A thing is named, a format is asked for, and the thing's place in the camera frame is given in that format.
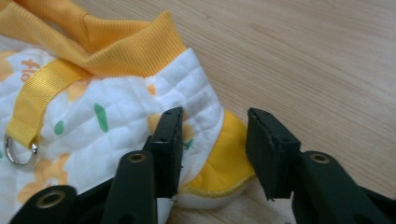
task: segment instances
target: green print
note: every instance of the green print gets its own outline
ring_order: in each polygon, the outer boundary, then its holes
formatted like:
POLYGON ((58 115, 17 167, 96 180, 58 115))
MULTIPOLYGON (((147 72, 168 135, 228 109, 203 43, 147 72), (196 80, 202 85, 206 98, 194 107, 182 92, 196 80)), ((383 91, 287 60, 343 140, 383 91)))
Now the green print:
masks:
POLYGON ((106 117, 105 109, 102 108, 99 104, 95 104, 93 106, 93 109, 95 110, 96 117, 98 118, 100 129, 102 129, 104 133, 107 133, 108 126, 107 126, 107 117, 106 117))
POLYGON ((55 124, 54 131, 56 135, 60 135, 64 132, 64 122, 62 120, 55 124))
POLYGON ((188 141, 187 143, 183 143, 183 146, 185 147, 184 149, 189 149, 190 147, 191 147, 191 148, 194 148, 194 147, 192 146, 193 140, 194 140, 194 139, 191 139, 191 140, 188 141))

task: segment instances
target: wooden table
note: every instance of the wooden table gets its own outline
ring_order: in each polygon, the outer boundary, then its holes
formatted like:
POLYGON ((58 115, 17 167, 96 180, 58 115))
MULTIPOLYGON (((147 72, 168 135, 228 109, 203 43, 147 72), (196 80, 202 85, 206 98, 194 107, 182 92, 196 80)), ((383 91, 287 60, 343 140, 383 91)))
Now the wooden table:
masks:
MULTIPOLYGON (((244 122, 273 113, 355 181, 396 192, 396 2, 392 0, 99 0, 108 19, 172 12, 220 101, 244 122)), ((268 203, 257 181, 217 210, 175 208, 169 223, 295 223, 289 200, 268 203)))

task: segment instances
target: yellow ribbed collar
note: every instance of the yellow ribbed collar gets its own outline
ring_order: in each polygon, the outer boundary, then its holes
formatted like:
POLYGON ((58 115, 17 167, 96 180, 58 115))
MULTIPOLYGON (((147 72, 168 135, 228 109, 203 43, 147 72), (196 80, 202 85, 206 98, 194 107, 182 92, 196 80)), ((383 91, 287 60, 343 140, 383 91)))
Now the yellow ribbed collar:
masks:
POLYGON ((102 20, 69 0, 0 0, 0 34, 45 46, 99 77, 152 76, 186 49, 167 11, 153 22, 102 20))

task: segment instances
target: yellow fabric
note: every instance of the yellow fabric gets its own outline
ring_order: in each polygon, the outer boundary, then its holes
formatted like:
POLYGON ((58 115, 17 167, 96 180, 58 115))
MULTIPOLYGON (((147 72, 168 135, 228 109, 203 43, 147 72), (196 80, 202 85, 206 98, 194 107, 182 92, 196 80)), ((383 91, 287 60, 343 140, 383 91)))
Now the yellow fabric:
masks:
POLYGON ((89 73, 152 76, 186 49, 168 12, 154 22, 101 20, 70 0, 0 0, 0 10, 0 34, 40 44, 65 59, 37 72, 17 98, 7 133, 25 147, 39 142, 47 104, 68 85, 89 73))
POLYGON ((90 76, 65 60, 55 60, 43 66, 23 85, 7 134, 27 148, 38 143, 45 110, 52 98, 68 85, 90 76))
POLYGON ((248 162, 245 148, 247 127, 230 111, 225 111, 224 124, 219 139, 213 147, 200 174, 180 193, 195 194, 206 198, 224 197, 240 189, 254 170, 248 162))
POLYGON ((149 77, 186 49, 166 11, 147 22, 101 20, 70 0, 0 0, 0 9, 0 34, 45 46, 99 77, 149 77))

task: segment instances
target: black plastic part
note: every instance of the black plastic part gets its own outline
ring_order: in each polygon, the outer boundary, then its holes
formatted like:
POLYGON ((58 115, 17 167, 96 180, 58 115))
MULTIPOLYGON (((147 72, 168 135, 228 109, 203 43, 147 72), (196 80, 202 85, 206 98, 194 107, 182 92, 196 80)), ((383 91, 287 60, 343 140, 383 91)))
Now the black plastic part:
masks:
MULTIPOLYGON (((316 211, 318 224, 378 223, 389 221, 333 157, 307 151, 298 166, 300 188, 308 195, 316 211)), ((296 188, 296 200, 301 193, 296 188)), ((306 223, 308 214, 299 214, 293 206, 298 223, 306 223)))
POLYGON ((157 223, 154 159, 149 151, 134 151, 121 158, 101 223, 157 223))
POLYGON ((78 195, 78 223, 100 223, 113 178, 78 195))
POLYGON ((300 155, 301 142, 270 113, 250 108, 247 157, 268 200, 289 198, 291 166, 300 155))
POLYGON ((363 190, 376 207, 387 217, 390 223, 396 223, 396 201, 369 189, 363 188, 363 190))
POLYGON ((151 137, 158 198, 172 198, 177 194, 183 153, 182 119, 181 107, 165 111, 151 137))
POLYGON ((318 213, 303 184, 295 185, 291 208, 298 224, 319 224, 318 213))
POLYGON ((70 186, 52 186, 39 191, 21 208, 11 224, 77 223, 78 198, 70 186))

